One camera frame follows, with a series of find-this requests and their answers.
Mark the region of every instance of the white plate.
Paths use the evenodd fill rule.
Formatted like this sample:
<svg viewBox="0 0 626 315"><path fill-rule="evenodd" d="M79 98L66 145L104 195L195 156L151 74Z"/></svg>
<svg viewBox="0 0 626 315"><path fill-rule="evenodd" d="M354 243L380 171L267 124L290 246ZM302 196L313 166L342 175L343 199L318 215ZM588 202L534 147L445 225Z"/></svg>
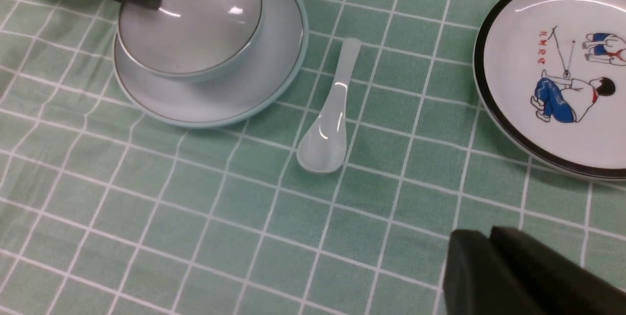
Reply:
<svg viewBox="0 0 626 315"><path fill-rule="evenodd" d="M479 94L531 155L626 179L625 40L626 0L501 0L474 48Z"/></svg>
<svg viewBox="0 0 626 315"><path fill-rule="evenodd" d="M119 85L147 114L189 128L225 126L275 101L295 78L306 53L309 25L302 0L264 0L266 19L241 67L201 83L157 77L134 63L116 38Z"/></svg>

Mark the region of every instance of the bowl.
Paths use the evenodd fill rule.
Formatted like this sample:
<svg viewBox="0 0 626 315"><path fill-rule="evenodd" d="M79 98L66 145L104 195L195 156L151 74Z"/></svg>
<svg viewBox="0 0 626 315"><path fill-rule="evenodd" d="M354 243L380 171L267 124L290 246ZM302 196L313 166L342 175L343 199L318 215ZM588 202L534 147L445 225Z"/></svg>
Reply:
<svg viewBox="0 0 626 315"><path fill-rule="evenodd" d="M118 36L124 51L145 70L195 83L241 65L263 19L263 0L163 0L159 10L126 3Z"/></svg>

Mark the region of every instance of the ceramic spoon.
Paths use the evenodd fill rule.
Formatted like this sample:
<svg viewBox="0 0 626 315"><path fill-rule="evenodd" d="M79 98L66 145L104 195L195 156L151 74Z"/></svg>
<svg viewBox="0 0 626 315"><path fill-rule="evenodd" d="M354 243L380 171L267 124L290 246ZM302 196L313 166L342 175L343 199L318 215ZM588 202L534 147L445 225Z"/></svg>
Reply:
<svg viewBox="0 0 626 315"><path fill-rule="evenodd" d="M357 39L344 41L331 92L322 112L300 141L298 163L309 172L335 172L346 158L346 98L360 45Z"/></svg>

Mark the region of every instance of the blue pants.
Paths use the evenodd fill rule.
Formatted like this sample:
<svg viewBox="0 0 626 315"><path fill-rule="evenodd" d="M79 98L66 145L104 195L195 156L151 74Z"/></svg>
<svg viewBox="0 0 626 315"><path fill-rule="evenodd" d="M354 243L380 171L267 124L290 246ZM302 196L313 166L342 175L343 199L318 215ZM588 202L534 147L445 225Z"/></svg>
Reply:
<svg viewBox="0 0 626 315"><path fill-rule="evenodd" d="M596 32L595 34L593 34L592 41L604 41L604 39L606 39L610 35L611 34L606 34L604 32ZM604 45L593 46L593 54L595 54L596 56L604 56L607 54L606 48L604 48Z"/></svg>
<svg viewBox="0 0 626 315"><path fill-rule="evenodd" d="M552 116L561 123L574 122L574 113L572 112L572 108L567 104L565 99L563 99L561 90L559 90L559 87L554 83L554 81L546 77L539 80L537 87L535 88L535 97L543 101L545 104L543 108L544 116Z"/></svg>

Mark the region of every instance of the bowl rim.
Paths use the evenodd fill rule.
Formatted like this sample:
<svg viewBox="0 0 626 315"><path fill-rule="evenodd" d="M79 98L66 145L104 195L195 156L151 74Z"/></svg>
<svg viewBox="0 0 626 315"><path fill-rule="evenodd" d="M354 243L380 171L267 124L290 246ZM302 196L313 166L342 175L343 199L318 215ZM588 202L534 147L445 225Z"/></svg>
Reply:
<svg viewBox="0 0 626 315"><path fill-rule="evenodd" d="M474 44L474 53L472 67L474 70L474 83L478 90L478 95L485 105L489 117L495 122L496 126L510 139L515 145L521 148L523 151L530 154L532 157L543 161L548 165L561 170L562 172L570 173L572 175L582 177L585 179L597 179L597 180L624 180L626 179L626 168L599 168L593 166L582 165L557 157L553 153L544 150L537 144L532 142L526 136L524 136L514 125L505 117L503 112L499 109L496 101L492 96L492 92L487 84L487 77L485 75L485 45L487 43L487 37L492 28L493 23L499 16L505 7L513 0L500 0L494 8L489 12L485 21L481 25L478 36L476 37L476 43Z"/></svg>
<svg viewBox="0 0 626 315"><path fill-rule="evenodd" d="M190 128L190 129L208 129L208 128L218 128L218 127L223 127L223 126L228 126L228 125L233 125L235 123L239 123L241 121L243 121L244 119L248 119L249 117L254 116L255 114L263 111L264 109L266 109L268 106L272 105L272 103L274 103L291 85L291 83L293 83L293 81L295 80L296 76L298 75L298 73L300 72L300 69L302 68L302 64L304 63L304 58L306 57L307 54L307 49L309 48L309 18L307 15L307 11L306 8L304 6L304 1L303 0L295 0L295 3L298 6L298 9L300 10L300 18L302 20L302 39L301 39L301 43L300 43L300 50L299 50L299 54L297 59L295 60L295 63L293 63L293 67L291 68L291 72L289 73L289 75L286 77L285 81L275 90L275 92L273 92L268 98L266 98L264 101L262 101L260 104L258 104L257 106L250 108L250 110L243 112L241 114L238 114L236 116L233 117L228 117L225 119L221 119L218 121L211 121L211 122L183 122L183 121L177 121L175 119L171 119L165 116L161 116L160 114L153 112L152 110L150 110L149 108L143 106L139 101L137 101L127 90L127 88L123 85L123 82L121 81L121 78L119 76L119 70L116 66L116 61L115 61L115 56L114 56L114 50L115 50L115 45L117 43L118 40L118 36L116 35L116 37L114 37L113 39L113 57L112 57L112 61L113 61L113 68L114 68L114 72L115 72L115 76L117 78L119 87L121 87L121 90L124 92L124 95L126 95L126 97L140 110L142 110L144 113L146 113L148 116L153 117L154 119L158 119L159 121L162 121L164 123L167 123L169 125L174 125L174 126L178 126L178 127L182 127L182 128Z"/></svg>
<svg viewBox="0 0 626 315"><path fill-rule="evenodd" d="M265 18L265 8L264 8L264 4L263 4L263 0L260 0L260 13L259 13L259 18L257 19L257 23L255 25L254 31L252 32L252 34L250 35L250 37L248 38L248 41L246 41L246 43L244 43L244 45L241 47L241 49L239 49L237 52L235 52L234 54L232 54L229 58L225 59L224 61L222 61L221 63L214 65L210 68L206 68L206 69L201 69L201 70L196 70L194 72L176 72L176 73L172 73L172 72L163 72L161 70L157 70L154 69L150 66L145 65L144 63L140 62L137 58L135 58L131 52L129 52L127 46L124 44L124 41L121 37L121 16L122 13L124 12L124 7L126 6L125 3L123 3L121 5L121 7L119 8L119 16L118 16L118 23L117 23L117 37L119 38L119 43L121 45L121 47L124 49L124 52L128 55L128 57L130 59L132 59L132 61L134 63L136 63L137 65L139 65L140 67L142 67L143 69L156 74L160 77L166 77L168 79L176 79L179 81L196 81L193 78L198 77L198 76L202 76L205 74L209 74L212 72L215 73L222 73L225 70L228 69L228 67L233 66L236 63L236 60L239 59L240 56L243 56L243 54L246 52L246 50L248 50L248 48L250 48L250 45L252 45L255 41L257 41L257 37L260 34L260 29L262 29L263 27L263 20Z"/></svg>

